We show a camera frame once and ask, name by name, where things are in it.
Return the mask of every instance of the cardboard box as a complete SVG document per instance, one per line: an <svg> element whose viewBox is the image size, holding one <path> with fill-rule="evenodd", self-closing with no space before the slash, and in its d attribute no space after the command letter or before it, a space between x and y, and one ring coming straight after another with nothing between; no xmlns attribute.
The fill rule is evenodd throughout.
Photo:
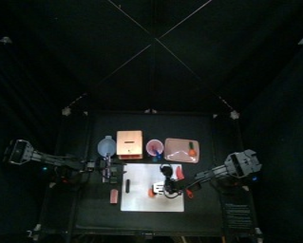
<svg viewBox="0 0 303 243"><path fill-rule="evenodd" d="M142 131L117 132L117 154L119 159L142 159Z"/></svg>

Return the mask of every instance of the plastic container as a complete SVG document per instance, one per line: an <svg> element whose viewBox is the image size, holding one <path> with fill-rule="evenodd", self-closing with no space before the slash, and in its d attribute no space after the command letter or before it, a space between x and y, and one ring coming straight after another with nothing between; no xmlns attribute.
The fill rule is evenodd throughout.
<svg viewBox="0 0 303 243"><path fill-rule="evenodd" d="M157 157L163 153L165 151L165 145L159 140L151 140L150 142L146 143L146 152L150 156Z"/></svg>
<svg viewBox="0 0 303 243"><path fill-rule="evenodd" d="M98 153L101 156L106 157L107 154L111 156L115 154L115 141L113 136L106 136L98 143Z"/></svg>

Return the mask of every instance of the orange object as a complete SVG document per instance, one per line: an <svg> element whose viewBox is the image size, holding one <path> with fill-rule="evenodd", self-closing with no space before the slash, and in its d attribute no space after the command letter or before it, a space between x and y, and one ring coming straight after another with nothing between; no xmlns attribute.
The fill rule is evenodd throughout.
<svg viewBox="0 0 303 243"><path fill-rule="evenodd" d="M187 196L189 196L189 198L194 198L194 194L193 194L191 190L189 190L189 189L187 189Z"/></svg>
<svg viewBox="0 0 303 243"><path fill-rule="evenodd" d="M177 167L177 178L178 179L183 179L185 178L185 174L183 174L181 166Z"/></svg>
<svg viewBox="0 0 303 243"><path fill-rule="evenodd" d="M197 151L194 150L194 143L193 143L193 141L190 141L189 155L190 155L191 157L195 157L195 156L197 156Z"/></svg>
<svg viewBox="0 0 303 243"><path fill-rule="evenodd" d="M155 196L155 193L154 193L153 188L149 189L149 196L150 196L150 197L154 197L154 196Z"/></svg>

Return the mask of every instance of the small red object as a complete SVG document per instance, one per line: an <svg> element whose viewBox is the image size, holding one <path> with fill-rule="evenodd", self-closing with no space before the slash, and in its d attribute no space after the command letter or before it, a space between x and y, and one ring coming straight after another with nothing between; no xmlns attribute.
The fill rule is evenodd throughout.
<svg viewBox="0 0 303 243"><path fill-rule="evenodd" d="M111 190L111 203L117 204L117 200L118 200L118 190L113 189Z"/></svg>
<svg viewBox="0 0 303 243"><path fill-rule="evenodd" d="M194 198L194 194L193 194L191 190L189 190L189 189L187 189L187 196L189 196L189 198Z"/></svg>
<svg viewBox="0 0 303 243"><path fill-rule="evenodd" d="M147 194L149 194L150 197L154 197L155 196L155 193L154 193L153 188L149 189Z"/></svg>
<svg viewBox="0 0 303 243"><path fill-rule="evenodd" d="M185 178L185 174L183 174L181 166L177 167L177 178L178 179L183 179Z"/></svg>

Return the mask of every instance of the black wall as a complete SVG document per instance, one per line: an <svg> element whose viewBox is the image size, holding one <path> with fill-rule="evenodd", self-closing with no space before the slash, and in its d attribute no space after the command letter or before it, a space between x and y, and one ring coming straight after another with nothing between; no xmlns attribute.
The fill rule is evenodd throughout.
<svg viewBox="0 0 303 243"><path fill-rule="evenodd" d="M11 139L28 140L53 153L62 110L49 100L31 72L0 47L0 242L16 242L38 224L47 176L41 165L7 166L3 154Z"/></svg>
<svg viewBox="0 0 303 243"><path fill-rule="evenodd" d="M242 116L264 164L256 203L269 242L303 242L303 49Z"/></svg>

